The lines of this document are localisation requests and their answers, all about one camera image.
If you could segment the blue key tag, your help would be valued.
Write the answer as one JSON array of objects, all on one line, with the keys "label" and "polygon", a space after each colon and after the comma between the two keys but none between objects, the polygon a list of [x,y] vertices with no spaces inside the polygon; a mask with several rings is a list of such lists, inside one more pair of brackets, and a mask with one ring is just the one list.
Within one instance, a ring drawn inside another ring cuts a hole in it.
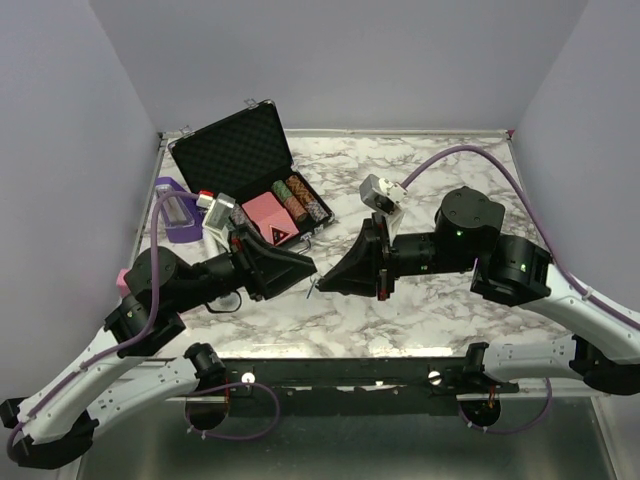
[{"label": "blue key tag", "polygon": [[315,278],[315,277],[311,280],[311,285],[310,285],[310,287],[309,287],[309,289],[307,290],[307,293],[306,293],[306,297],[305,297],[306,299],[310,299],[311,295],[313,294],[313,291],[316,288],[317,281],[318,281],[318,279]]}]

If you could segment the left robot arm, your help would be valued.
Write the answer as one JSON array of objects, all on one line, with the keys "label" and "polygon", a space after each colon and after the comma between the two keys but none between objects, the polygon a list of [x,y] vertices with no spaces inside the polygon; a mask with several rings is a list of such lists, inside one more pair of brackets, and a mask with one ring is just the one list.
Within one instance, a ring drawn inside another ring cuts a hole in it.
[{"label": "left robot arm", "polygon": [[227,392],[226,366],[208,343],[191,345],[132,387],[115,383],[184,331],[181,314],[240,289],[254,301],[269,300],[315,271],[310,257],[276,248],[246,227],[232,232],[227,249],[194,264],[152,234],[124,276],[128,294],[86,349],[38,393],[2,403],[9,459],[55,470],[84,455],[99,429],[152,402]]}]

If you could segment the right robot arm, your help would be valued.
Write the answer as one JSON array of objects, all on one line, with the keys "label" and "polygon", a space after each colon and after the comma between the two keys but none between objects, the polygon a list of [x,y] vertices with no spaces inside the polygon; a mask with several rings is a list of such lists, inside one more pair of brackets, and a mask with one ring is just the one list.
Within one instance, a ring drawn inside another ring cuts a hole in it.
[{"label": "right robot arm", "polygon": [[569,334],[546,343],[472,344],[453,373],[430,374],[435,387],[487,393],[520,379],[567,378],[607,394],[638,393],[638,331],[585,287],[564,279],[547,250],[502,233],[501,204],[458,188],[442,200],[434,231],[401,234],[406,194],[400,184],[376,176],[361,185],[361,200],[374,212],[348,253],[318,281],[318,290],[385,301],[402,277],[470,272],[471,292],[540,314]]}]

